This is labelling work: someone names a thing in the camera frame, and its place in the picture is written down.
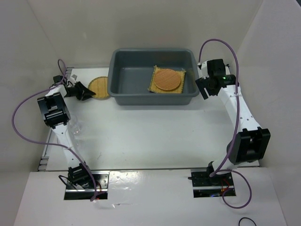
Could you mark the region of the round bamboo coaster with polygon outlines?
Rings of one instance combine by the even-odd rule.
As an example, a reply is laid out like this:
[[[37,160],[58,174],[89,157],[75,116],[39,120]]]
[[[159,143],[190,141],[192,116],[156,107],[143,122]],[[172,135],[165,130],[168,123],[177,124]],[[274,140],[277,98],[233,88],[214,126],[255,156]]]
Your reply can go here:
[[[88,89],[94,92],[92,98],[103,100],[110,97],[108,93],[108,77],[106,76],[93,79],[89,83]]]

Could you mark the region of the round orange woven coaster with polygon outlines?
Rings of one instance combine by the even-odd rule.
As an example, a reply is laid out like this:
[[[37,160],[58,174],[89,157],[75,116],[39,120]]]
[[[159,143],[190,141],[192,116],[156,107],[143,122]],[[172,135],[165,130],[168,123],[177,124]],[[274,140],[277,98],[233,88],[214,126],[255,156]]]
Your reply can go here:
[[[182,80],[178,72],[171,69],[161,69],[155,73],[153,81],[157,88],[171,91],[178,88]]]

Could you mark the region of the square bamboo mat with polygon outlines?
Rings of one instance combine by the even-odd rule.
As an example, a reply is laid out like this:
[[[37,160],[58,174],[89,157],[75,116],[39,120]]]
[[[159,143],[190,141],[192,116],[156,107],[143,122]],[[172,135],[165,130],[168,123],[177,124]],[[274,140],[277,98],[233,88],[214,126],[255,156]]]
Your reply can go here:
[[[181,77],[181,84],[178,88],[171,90],[171,91],[164,91],[161,90],[159,88],[156,87],[156,85],[154,84],[153,78],[156,72],[158,72],[159,70],[164,69],[164,68],[159,68],[157,66],[154,66],[154,71],[151,77],[151,81],[150,81],[150,86],[148,88],[148,91],[152,92],[152,93],[160,93],[160,94],[180,94],[183,91],[183,86],[184,86],[184,79],[185,79],[185,73],[186,71],[176,71],[179,73],[180,77]]]

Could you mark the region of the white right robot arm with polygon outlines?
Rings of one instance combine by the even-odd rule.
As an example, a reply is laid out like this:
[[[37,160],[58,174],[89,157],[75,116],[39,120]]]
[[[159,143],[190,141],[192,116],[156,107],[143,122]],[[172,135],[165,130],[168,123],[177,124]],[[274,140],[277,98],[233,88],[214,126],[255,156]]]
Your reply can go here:
[[[201,75],[196,85],[203,99],[217,96],[225,106],[234,127],[234,134],[226,147],[226,155],[208,164],[206,180],[216,185],[222,175],[243,163],[263,159],[271,134],[253,117],[239,86],[237,77],[230,74],[222,59],[198,63]]]

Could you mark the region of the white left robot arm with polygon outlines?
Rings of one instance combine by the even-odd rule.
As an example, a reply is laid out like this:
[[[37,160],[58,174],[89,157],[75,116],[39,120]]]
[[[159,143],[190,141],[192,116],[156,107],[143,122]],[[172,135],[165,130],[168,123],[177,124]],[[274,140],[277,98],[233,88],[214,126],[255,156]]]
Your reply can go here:
[[[57,146],[61,147],[68,166],[66,180],[74,188],[96,188],[97,183],[93,175],[75,146],[75,139],[70,132],[71,115],[65,103],[66,97],[75,97],[79,101],[92,98],[95,93],[81,82],[69,85],[61,75],[53,77],[54,84],[49,92],[37,99],[44,123],[52,129],[57,137]]]

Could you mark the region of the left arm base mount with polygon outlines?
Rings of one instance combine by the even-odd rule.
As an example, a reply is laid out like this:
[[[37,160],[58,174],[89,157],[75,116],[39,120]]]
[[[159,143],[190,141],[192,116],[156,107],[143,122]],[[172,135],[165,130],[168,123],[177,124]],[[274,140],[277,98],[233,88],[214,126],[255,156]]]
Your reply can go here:
[[[95,200],[107,200],[110,173],[108,171],[93,171],[92,175],[97,188]],[[65,186],[64,200],[90,200],[93,197],[95,188],[91,178],[88,178],[88,181],[83,185],[75,184],[63,175],[59,175],[58,178]]]

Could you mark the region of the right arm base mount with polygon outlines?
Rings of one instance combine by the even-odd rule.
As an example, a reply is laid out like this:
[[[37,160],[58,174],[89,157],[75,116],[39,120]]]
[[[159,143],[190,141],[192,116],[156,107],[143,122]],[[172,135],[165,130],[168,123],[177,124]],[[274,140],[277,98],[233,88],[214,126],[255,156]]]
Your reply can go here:
[[[192,182],[194,198],[222,197],[224,192],[224,196],[236,196],[232,174],[226,172],[211,178],[209,174],[213,171],[212,166],[191,170],[188,180]]]

